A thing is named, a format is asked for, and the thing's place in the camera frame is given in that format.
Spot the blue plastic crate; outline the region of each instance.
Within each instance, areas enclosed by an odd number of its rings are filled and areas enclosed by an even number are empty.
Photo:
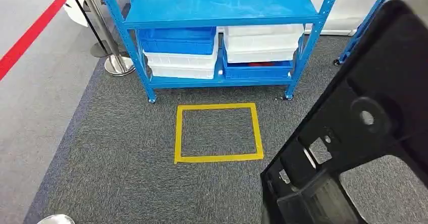
[[[293,61],[271,62],[272,66],[250,66],[250,63],[229,64],[227,62],[227,52],[223,51],[223,74],[226,79],[277,79],[288,78],[289,72],[293,69]]]
[[[211,55],[216,27],[139,29],[145,52]]]

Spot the blue metal shelf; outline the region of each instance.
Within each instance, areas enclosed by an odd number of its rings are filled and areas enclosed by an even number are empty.
[[[226,79],[225,75],[219,75],[223,70],[223,52],[219,49],[216,69],[213,79],[183,79],[152,76],[150,86],[155,89],[162,88],[194,88],[194,87],[226,87],[226,86],[252,86],[252,85],[288,85],[293,82],[291,77],[285,79]]]
[[[361,36],[364,34],[364,31],[368,27],[371,18],[373,17],[374,13],[378,11],[378,8],[383,5],[383,3],[386,0],[376,0],[374,5],[371,7],[368,14],[365,16],[362,23],[358,26],[357,31],[352,36],[352,38],[349,40],[348,44],[346,45],[343,52],[340,54],[340,56],[334,61],[334,64],[338,66],[339,64],[343,64],[345,60],[351,55],[351,51],[354,49],[354,47],[357,45],[357,43],[360,41]]]
[[[133,0],[128,28],[313,23],[310,0]]]
[[[104,0],[115,21],[119,34],[135,65],[138,76],[150,102],[156,101],[154,88],[223,87],[250,85],[288,85],[285,97],[291,99],[309,56],[326,22],[335,0],[324,0],[319,12],[310,0],[131,0],[131,9],[123,18],[116,0]],[[226,79],[215,75],[212,80],[151,77],[146,72],[142,56],[128,29],[180,28],[234,25],[312,24],[306,44],[299,40],[294,72],[285,79]],[[222,53],[216,64],[216,72],[223,68]]]

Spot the shelf post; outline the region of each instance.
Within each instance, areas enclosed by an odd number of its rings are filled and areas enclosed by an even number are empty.
[[[142,63],[142,60],[137,53],[136,47],[131,39],[131,36],[124,25],[124,18],[119,9],[118,3],[116,0],[104,0],[105,4],[109,8],[110,14],[115,21],[115,25],[118,29],[118,32],[123,40],[126,50],[128,51],[129,56],[134,63],[135,69],[137,70],[138,76],[141,79],[144,90],[146,91],[148,100],[150,103],[156,101],[156,94],[154,93],[153,88],[150,86],[150,81],[145,73],[145,65]]]
[[[357,31],[352,36],[352,38],[349,40],[348,44],[346,45],[343,52],[338,57],[338,64],[343,64],[346,60],[346,58],[350,55],[351,51],[354,49],[355,45],[360,40],[360,37],[363,35],[365,29],[368,27],[370,20],[373,16],[373,14],[376,12],[376,10],[379,8],[380,5],[382,5],[386,0],[376,0],[370,11],[368,12],[367,16],[365,16],[362,23],[358,26]]]
[[[320,15],[320,19],[312,24],[312,30],[310,32],[308,41],[306,42],[302,53],[300,53],[297,57],[296,67],[292,75],[292,82],[285,91],[286,99],[293,98],[294,88],[296,87],[297,82],[299,81],[300,76],[302,75],[303,69],[305,68],[306,63],[309,60],[309,56],[311,55],[313,48],[315,47],[316,41],[318,40],[319,35],[321,34],[321,30],[323,29],[324,24],[326,23],[327,17],[329,16],[334,2],[335,0],[324,0],[323,4],[321,5],[321,9],[318,12],[318,14]]]

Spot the stanchion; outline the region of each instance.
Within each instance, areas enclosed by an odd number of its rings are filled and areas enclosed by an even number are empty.
[[[128,57],[123,57],[119,52],[119,47],[117,46],[115,40],[113,39],[112,34],[110,33],[104,17],[102,17],[102,13],[100,9],[96,6],[95,0],[85,0],[88,4],[89,8],[95,15],[95,20],[102,32],[105,36],[105,40],[112,50],[112,55],[107,58],[104,63],[105,70],[109,72],[113,76],[124,76],[132,73],[135,70],[134,64],[132,60]]]
[[[86,23],[88,23],[88,26],[91,28],[92,33],[94,34],[96,40],[98,43],[96,43],[94,46],[91,47],[91,55],[96,58],[103,58],[105,56],[111,55],[112,50],[109,48],[109,45],[107,45],[107,42],[105,40],[101,40],[101,38],[98,36],[98,33],[96,32],[94,26],[91,23],[91,20],[88,18],[88,15],[86,14],[83,7],[80,5],[79,0],[74,0],[77,4],[77,6],[80,9],[80,12],[82,12],[83,17],[85,17]]]

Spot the stanchion base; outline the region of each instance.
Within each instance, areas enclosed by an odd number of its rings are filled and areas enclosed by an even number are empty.
[[[101,47],[101,45],[99,44],[99,42],[95,43],[91,47],[91,55],[94,56],[94,57],[96,57],[96,58],[103,58],[105,56],[108,56],[108,55],[112,54],[112,50],[110,49],[109,45],[107,44],[107,41],[102,40],[101,42],[104,45],[104,47],[107,50],[107,52],[104,51],[104,49]]]
[[[132,60],[128,57],[122,56],[123,61],[126,65],[125,72],[122,72],[118,66],[118,62],[116,61],[116,57],[114,55],[110,55],[104,63],[104,68],[107,72],[109,72],[113,76],[125,76],[132,73],[135,70],[134,64]]]
[[[37,224],[75,224],[73,219],[67,215],[56,214],[46,217]]]

